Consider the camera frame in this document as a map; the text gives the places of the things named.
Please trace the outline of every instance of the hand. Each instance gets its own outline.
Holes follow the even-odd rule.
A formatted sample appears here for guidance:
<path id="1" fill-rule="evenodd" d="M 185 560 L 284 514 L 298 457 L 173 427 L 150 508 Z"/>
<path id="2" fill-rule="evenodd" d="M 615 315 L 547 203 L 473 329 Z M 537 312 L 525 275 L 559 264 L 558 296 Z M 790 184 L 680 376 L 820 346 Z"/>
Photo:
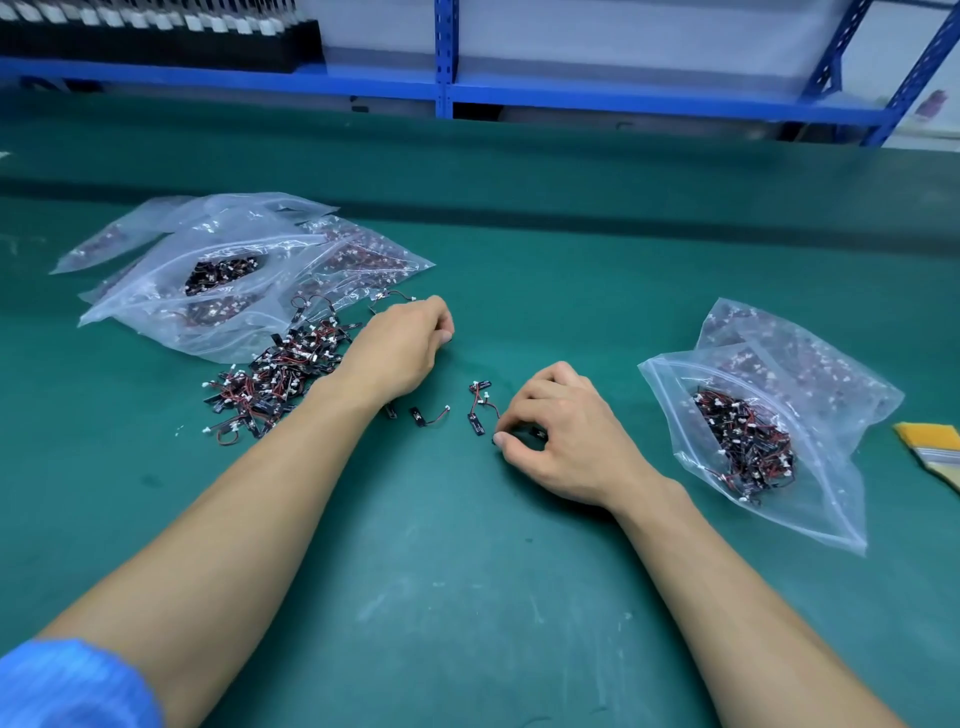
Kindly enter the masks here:
<path id="1" fill-rule="evenodd" d="M 550 439 L 543 451 L 509 434 L 524 423 L 546 429 Z M 508 463 L 547 490 L 612 511 L 644 478 L 661 478 L 590 380 L 563 361 L 537 372 L 516 393 L 496 424 L 493 442 Z"/>
<path id="2" fill-rule="evenodd" d="M 413 392 L 453 337 L 453 317 L 440 296 L 396 303 L 376 314 L 350 344 L 335 376 L 370 393 L 377 406 Z"/>

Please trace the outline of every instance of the forearm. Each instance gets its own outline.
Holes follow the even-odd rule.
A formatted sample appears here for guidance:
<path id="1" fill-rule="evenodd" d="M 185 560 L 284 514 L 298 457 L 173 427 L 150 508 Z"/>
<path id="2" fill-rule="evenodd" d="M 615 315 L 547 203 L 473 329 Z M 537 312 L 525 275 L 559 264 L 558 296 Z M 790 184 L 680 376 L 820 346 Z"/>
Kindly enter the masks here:
<path id="1" fill-rule="evenodd" d="M 724 725 L 902 726 L 710 527 L 683 488 L 664 479 L 636 491 L 648 495 L 615 515 L 679 625 Z"/>
<path id="2" fill-rule="evenodd" d="M 273 619 L 377 410 L 338 376 L 319 380 L 270 435 L 40 636 L 114 652 L 151 684 L 166 725 L 198 725 Z"/>

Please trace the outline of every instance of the green work surface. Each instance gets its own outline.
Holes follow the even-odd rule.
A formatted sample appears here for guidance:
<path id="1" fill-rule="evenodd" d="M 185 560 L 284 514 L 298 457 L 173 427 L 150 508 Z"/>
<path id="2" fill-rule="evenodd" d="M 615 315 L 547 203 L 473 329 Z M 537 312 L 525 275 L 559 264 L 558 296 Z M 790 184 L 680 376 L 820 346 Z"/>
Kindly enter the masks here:
<path id="1" fill-rule="evenodd" d="M 888 424 L 854 459 L 866 558 L 682 470 L 636 364 L 689 349 L 718 297 L 795 321 L 950 423 L 960 159 L 130 99 L 7 95 L 0 113 L 0 651 L 144 546 L 247 447 L 218 448 L 220 367 L 76 294 L 59 255 L 153 194 L 279 189 L 433 260 L 457 334 L 351 459 L 289 597 L 207 725 L 712 726 L 706 690 L 615 524 L 506 467 L 466 420 L 558 359 L 651 462 L 914 728 L 960 713 L 960 502 Z M 344 321 L 365 321 L 364 306 Z M 406 408 L 447 418 L 418 429 Z M 493 417 L 480 415 L 492 429 Z M 336 423 L 318 423 L 317 443 Z M 743 665 L 749 671 L 753 666 Z"/>

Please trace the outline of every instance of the plastic bag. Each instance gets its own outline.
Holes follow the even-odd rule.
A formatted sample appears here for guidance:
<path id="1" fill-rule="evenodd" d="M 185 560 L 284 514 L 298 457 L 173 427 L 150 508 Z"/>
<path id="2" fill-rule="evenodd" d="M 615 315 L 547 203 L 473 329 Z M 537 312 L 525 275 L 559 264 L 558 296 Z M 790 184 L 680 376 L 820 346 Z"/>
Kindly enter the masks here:
<path id="1" fill-rule="evenodd" d="M 851 454 L 868 426 L 888 418 L 903 392 L 805 328 L 758 308 L 720 299 L 700 329 L 697 349 L 756 342 L 796 383 L 804 404 Z"/>
<path id="2" fill-rule="evenodd" d="M 335 212 L 337 207 L 320 205 L 282 192 L 237 193 L 207 197 L 157 197 L 148 200 L 64 255 L 51 271 L 70 273 L 90 268 L 136 250 L 161 236 L 198 223 L 220 224 L 220 215 L 232 208 L 266 210 L 287 219 L 306 221 Z"/>
<path id="3" fill-rule="evenodd" d="M 250 361 L 305 303 L 313 302 L 315 320 L 328 311 L 318 297 L 339 309 L 433 265 L 343 218 L 300 217 L 287 209 L 228 207 L 177 231 L 111 281 L 80 324 L 113 317 L 180 352 Z M 200 292 L 185 289 L 198 270 L 222 261 L 247 261 L 252 272 Z"/>
<path id="4" fill-rule="evenodd" d="M 866 551 L 859 471 L 762 347 L 745 342 L 661 354 L 639 368 L 666 415 L 674 454 L 686 470 L 765 519 L 830 546 Z M 728 473 L 731 463 L 694 402 L 701 389 L 744 400 L 769 424 L 788 432 L 797 459 L 794 482 L 765 493 L 761 502 L 741 499 L 719 475 Z"/>

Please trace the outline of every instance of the blue sleeve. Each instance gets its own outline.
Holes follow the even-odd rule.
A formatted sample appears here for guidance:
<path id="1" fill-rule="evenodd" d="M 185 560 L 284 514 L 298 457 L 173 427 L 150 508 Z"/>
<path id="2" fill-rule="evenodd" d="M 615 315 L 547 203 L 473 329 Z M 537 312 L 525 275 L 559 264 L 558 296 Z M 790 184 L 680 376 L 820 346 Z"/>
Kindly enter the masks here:
<path id="1" fill-rule="evenodd" d="M 32 641 L 0 657 L 3 728 L 162 728 L 133 667 L 80 640 Z"/>

